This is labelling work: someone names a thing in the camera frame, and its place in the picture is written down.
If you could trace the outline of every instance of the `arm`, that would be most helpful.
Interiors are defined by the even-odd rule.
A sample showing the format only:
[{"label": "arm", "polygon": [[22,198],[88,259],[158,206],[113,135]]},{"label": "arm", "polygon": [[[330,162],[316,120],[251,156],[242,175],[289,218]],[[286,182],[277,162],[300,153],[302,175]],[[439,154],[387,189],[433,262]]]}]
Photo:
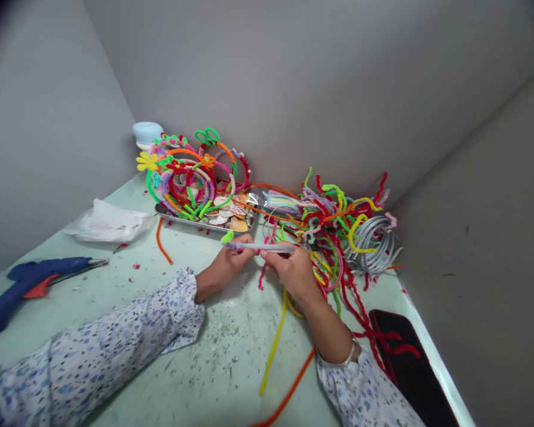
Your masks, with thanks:
[{"label": "arm", "polygon": [[310,256],[303,248],[286,259],[261,251],[303,311],[318,351],[317,371],[345,426],[423,426],[421,419],[362,349],[316,285]]},{"label": "arm", "polygon": [[197,276],[180,270],[152,295],[57,334],[9,368],[0,366],[0,425],[80,424],[159,355],[194,342],[204,322],[200,303],[253,255],[222,249]]}]

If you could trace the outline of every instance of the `smartphone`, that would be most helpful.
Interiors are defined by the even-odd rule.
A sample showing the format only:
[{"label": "smartphone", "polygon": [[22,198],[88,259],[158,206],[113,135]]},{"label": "smartphone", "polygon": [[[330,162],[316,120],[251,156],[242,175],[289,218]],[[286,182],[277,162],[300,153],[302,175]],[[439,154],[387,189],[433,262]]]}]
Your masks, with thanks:
[{"label": "smartphone", "polygon": [[411,404],[427,427],[458,427],[459,424],[449,406],[445,393],[437,381],[429,359],[411,322],[404,316],[382,310],[370,311],[370,322],[376,332],[397,332],[402,340],[385,340],[391,348],[409,344],[421,355],[405,352],[398,355],[388,354],[378,341],[378,350],[384,361],[386,371],[398,390]]}]

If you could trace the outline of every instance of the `metal tray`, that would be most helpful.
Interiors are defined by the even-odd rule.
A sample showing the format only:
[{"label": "metal tray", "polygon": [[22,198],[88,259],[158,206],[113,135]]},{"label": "metal tray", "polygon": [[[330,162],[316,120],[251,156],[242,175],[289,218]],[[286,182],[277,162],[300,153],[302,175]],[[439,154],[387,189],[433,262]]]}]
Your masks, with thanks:
[{"label": "metal tray", "polygon": [[[247,201],[249,205],[260,206],[259,193],[256,193],[251,190],[249,193],[247,193],[247,195],[249,196],[249,199]],[[229,228],[224,228],[219,225],[203,224],[201,222],[195,222],[190,221],[188,219],[179,218],[177,216],[172,215],[171,212],[166,209],[166,207],[163,206],[161,203],[157,203],[154,209],[156,210],[157,214],[162,216],[164,219],[168,219],[169,221],[179,222],[180,224],[190,225],[191,227],[204,228],[206,230],[219,231],[223,233],[227,233],[230,230]],[[257,222],[257,215],[258,213],[255,211],[252,211],[252,213],[249,215],[249,221],[251,222],[251,225],[249,226],[249,229],[247,231],[234,231],[233,233],[235,235],[241,235],[251,232],[253,227],[255,227],[255,223]]]}]

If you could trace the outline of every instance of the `floral sleeve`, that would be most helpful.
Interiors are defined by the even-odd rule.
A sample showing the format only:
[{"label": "floral sleeve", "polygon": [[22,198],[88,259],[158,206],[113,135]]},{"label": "floral sleeve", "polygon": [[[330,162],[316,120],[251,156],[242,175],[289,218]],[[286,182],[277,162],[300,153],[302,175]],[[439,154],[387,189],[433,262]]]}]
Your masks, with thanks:
[{"label": "floral sleeve", "polygon": [[368,349],[362,347],[357,362],[351,357],[332,365],[319,356],[317,363],[320,381],[345,426],[424,426]]},{"label": "floral sleeve", "polygon": [[192,343],[204,321],[196,279],[181,270],[152,295],[65,330],[0,366],[0,425],[75,426],[159,355]]}]

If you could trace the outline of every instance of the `small container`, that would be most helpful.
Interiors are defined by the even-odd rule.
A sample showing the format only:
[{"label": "small container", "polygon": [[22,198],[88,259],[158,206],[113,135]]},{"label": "small container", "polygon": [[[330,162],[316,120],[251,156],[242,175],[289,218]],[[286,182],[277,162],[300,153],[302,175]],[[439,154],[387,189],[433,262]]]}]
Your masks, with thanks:
[{"label": "small container", "polygon": [[132,125],[132,133],[136,137],[136,146],[145,153],[148,153],[148,149],[154,139],[162,140],[160,135],[163,132],[162,126],[154,122],[138,122]]},{"label": "small container", "polygon": [[[252,206],[260,206],[259,203],[259,194],[253,193],[253,191],[250,191],[247,193],[249,195],[249,199],[247,200],[248,204]],[[162,216],[164,219],[168,219],[174,222],[179,222],[181,224],[190,225],[192,227],[196,228],[205,228],[206,230],[212,230],[212,231],[220,231],[223,233],[227,233],[230,229],[224,228],[220,225],[211,225],[211,224],[203,224],[201,222],[195,222],[195,221],[188,221],[187,219],[178,218],[177,216],[172,215],[168,209],[166,209],[165,206],[162,205],[162,203],[157,203],[155,206],[156,212]],[[249,226],[249,229],[247,231],[233,231],[233,234],[235,235],[241,235],[248,232],[251,232],[253,227],[255,227],[255,223],[257,222],[257,212],[251,211],[249,215],[249,221],[251,225]]]}]

